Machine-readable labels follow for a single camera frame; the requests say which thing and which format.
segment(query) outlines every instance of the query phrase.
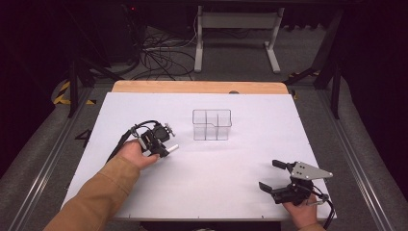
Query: white paper sheet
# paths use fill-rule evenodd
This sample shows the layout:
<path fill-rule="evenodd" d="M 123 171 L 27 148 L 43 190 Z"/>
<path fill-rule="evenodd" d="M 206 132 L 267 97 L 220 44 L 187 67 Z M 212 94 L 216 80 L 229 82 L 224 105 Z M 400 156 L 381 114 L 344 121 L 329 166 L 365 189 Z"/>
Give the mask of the white paper sheet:
<path fill-rule="evenodd" d="M 195 109 L 231 110 L 228 141 L 194 141 Z M 64 203 L 104 166 L 130 127 L 150 119 L 168 122 L 176 137 L 165 145 L 180 147 L 142 172 L 116 218 L 288 219 L 258 182 L 274 189 L 290 183 L 272 160 L 318 166 L 290 95 L 108 93 Z M 327 193 L 322 180 L 314 183 Z M 319 206 L 318 218 L 329 212 Z"/>

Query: clear acrylic box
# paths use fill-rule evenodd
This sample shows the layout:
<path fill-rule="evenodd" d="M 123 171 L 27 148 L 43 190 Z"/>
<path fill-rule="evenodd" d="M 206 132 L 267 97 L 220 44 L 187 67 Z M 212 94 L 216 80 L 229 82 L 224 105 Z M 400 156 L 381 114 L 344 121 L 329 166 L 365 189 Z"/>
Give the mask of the clear acrylic box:
<path fill-rule="evenodd" d="M 195 141 L 227 141 L 232 126 L 231 111 L 193 110 L 192 124 Z"/>

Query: dark background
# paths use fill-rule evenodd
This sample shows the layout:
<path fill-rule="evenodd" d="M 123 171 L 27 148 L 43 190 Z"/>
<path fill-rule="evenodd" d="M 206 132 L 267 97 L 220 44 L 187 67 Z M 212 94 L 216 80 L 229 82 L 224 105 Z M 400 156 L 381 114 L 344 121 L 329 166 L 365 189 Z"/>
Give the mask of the dark background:
<path fill-rule="evenodd" d="M 82 55 L 106 64 L 109 63 L 106 47 L 115 45 L 104 44 L 104 38 L 96 36 L 91 29 L 87 31 L 89 38 L 78 36 L 82 32 L 78 32 L 69 20 L 70 15 L 59 5 L 32 0 L 0 4 L 0 173 L 3 175 L 24 143 L 52 112 L 51 93 L 66 78 L 69 61 L 80 53 L 77 48 L 81 48 Z M 81 14 L 88 10 L 74 12 Z M 282 26 L 290 25 L 289 29 L 294 25 L 314 26 L 317 21 L 326 26 L 332 15 L 328 10 L 306 10 L 287 9 Z M 408 155 L 407 11 L 397 1 L 371 1 L 344 15 L 334 43 L 334 52 L 342 54 L 342 74 L 353 102 L 405 197 L 408 194 L 404 184 L 404 161 Z M 185 21 L 186 27 L 169 30 L 188 35 L 191 14 L 185 11 L 182 16 L 172 17 Z M 89 48 L 88 39 L 96 48 Z"/>

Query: human hand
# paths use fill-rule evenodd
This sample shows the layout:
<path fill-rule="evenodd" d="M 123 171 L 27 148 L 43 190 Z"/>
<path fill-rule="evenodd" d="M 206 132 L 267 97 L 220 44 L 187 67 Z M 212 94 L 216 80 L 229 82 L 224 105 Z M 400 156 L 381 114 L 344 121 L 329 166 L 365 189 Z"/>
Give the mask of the human hand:
<path fill-rule="evenodd" d="M 315 203 L 316 196 L 311 193 L 309 199 L 304 200 L 300 205 L 294 206 L 291 202 L 283 203 L 283 207 L 291 214 L 294 225 L 301 229 L 318 222 L 318 206 L 308 205 Z"/>
<path fill-rule="evenodd" d="M 154 154 L 148 157 L 143 156 L 143 154 L 141 153 L 140 143 L 136 139 L 124 143 L 120 150 L 117 152 L 117 155 L 130 161 L 140 170 L 153 165 L 160 158 L 159 154 Z"/>

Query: brown jacket sleeve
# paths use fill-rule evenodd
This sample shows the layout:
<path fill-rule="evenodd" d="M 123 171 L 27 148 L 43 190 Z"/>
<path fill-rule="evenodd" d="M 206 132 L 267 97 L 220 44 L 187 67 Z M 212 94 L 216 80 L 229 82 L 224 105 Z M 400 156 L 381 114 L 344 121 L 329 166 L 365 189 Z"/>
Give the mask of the brown jacket sleeve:
<path fill-rule="evenodd" d="M 71 198 L 44 230 L 102 230 L 119 210 L 140 170 L 115 156 Z"/>
<path fill-rule="evenodd" d="M 316 223 L 303 227 L 299 231 L 325 231 L 325 229 L 319 223 Z"/>

